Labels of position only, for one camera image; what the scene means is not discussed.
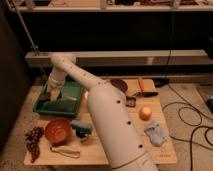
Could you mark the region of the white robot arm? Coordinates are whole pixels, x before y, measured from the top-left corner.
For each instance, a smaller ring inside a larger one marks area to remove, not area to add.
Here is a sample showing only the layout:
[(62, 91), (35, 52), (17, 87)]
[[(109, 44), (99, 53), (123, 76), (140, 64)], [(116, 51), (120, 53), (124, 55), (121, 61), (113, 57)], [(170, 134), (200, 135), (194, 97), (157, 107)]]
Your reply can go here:
[(129, 118), (126, 96), (110, 82), (78, 67), (71, 53), (52, 53), (48, 90), (69, 75), (88, 91), (87, 106), (112, 171), (158, 171)]

